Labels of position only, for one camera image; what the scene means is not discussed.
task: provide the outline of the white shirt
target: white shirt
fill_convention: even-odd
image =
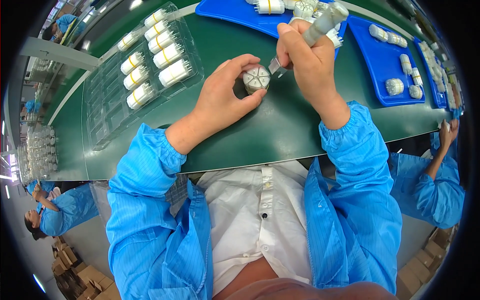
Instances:
[[[199,179],[212,223],[213,296],[262,256],[278,277],[310,283],[303,202],[307,174],[292,160],[210,171]]]

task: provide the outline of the woman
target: woman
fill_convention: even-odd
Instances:
[[[62,235],[98,215],[88,184],[67,190],[50,201],[38,184],[32,194],[45,207],[40,213],[32,209],[25,214],[25,225],[35,240]]]

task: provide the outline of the yellow rubber band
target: yellow rubber band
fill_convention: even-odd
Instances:
[[[155,38],[155,41],[156,41],[156,44],[158,45],[158,47],[160,48],[160,50],[163,50],[163,47],[160,46],[160,44],[158,43],[158,37]]]
[[[138,105],[142,106],[142,104],[137,101],[137,97],[135,97],[135,91],[136,91],[136,90],[137,90],[137,89],[134,89],[134,90],[133,90],[133,93],[132,93],[133,99],[135,100],[135,102],[136,102]]]
[[[173,77],[173,80],[177,81],[177,79],[175,78],[175,76],[173,76],[173,74],[172,74],[172,70],[170,70],[170,67],[168,67],[168,71],[170,72],[170,75],[172,75],[172,77]]]
[[[165,58],[167,63],[170,65],[170,61],[168,60],[167,56],[165,55],[165,50],[162,50],[162,53],[163,53],[163,57]]]
[[[135,65],[133,64],[132,60],[130,59],[131,57],[132,57],[131,55],[128,57],[128,61],[130,62],[130,64],[132,65],[132,67],[136,68],[137,66],[135,66]]]
[[[132,73],[130,73],[130,79],[133,81],[134,84],[138,84],[137,82],[135,82],[135,80],[133,80]]]
[[[153,29],[155,29],[155,31],[156,31],[156,34],[158,34],[158,35],[159,35],[160,33],[159,33],[159,32],[158,32],[158,30],[156,29],[155,25],[156,25],[156,24],[154,24],[154,25],[153,25]]]

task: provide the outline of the plastic blister tray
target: plastic blister tray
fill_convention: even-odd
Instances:
[[[329,3],[334,0],[322,0]],[[280,23],[289,23],[293,18],[293,11],[285,9],[283,14],[259,14],[254,9],[255,5],[248,4],[245,0],[203,0],[195,8],[199,16],[206,16],[241,24],[270,36],[278,38],[276,26]],[[347,22],[340,24],[338,36],[343,37]],[[340,48],[335,49],[335,58]]]
[[[423,52],[421,51],[419,43],[421,41],[414,36],[413,37],[413,43],[415,44],[415,47],[419,51],[420,57],[423,61],[423,65],[425,66],[425,69],[427,71],[427,77],[428,81],[430,82],[430,86],[432,87],[432,95],[433,95],[433,101],[435,102],[435,105],[438,108],[446,108],[447,107],[447,93],[442,93],[438,91],[437,84],[433,81],[432,75],[430,74],[430,71],[428,69],[428,64],[427,61],[425,60],[425,56],[423,55]]]
[[[148,49],[148,41],[144,37],[144,19],[133,30],[138,31],[141,37],[126,51],[117,51],[113,56],[103,62],[87,77],[84,84],[84,107],[87,115],[87,131],[92,150],[102,150],[127,127],[139,120],[155,107],[165,103],[181,91],[199,83],[204,77],[202,62],[198,55],[195,42],[190,34],[187,23],[179,17],[178,8],[171,2],[167,2],[155,9],[165,9],[169,28],[176,34],[175,43],[181,44],[184,53],[180,59],[188,60],[192,67],[190,75],[165,88],[158,79],[160,69],[153,62],[153,53]],[[154,96],[150,101],[139,109],[131,109],[127,104],[127,96],[132,93],[123,85],[125,75],[121,72],[121,64],[135,52],[141,52],[145,56],[144,65],[148,69],[148,79],[145,81],[151,85]]]
[[[408,93],[408,87],[413,85],[413,79],[412,76],[403,73],[400,55],[408,55],[412,68],[417,67],[409,48],[402,48],[397,45],[379,41],[370,35],[369,26],[375,24],[387,32],[394,31],[377,23],[352,15],[348,16],[347,22],[365,58],[370,76],[372,77],[373,87],[380,103],[384,106],[425,103],[425,91],[423,87],[420,87],[423,92],[420,99],[412,98]],[[405,88],[402,93],[393,96],[388,94],[385,88],[385,81],[391,78],[399,78],[403,82]]]

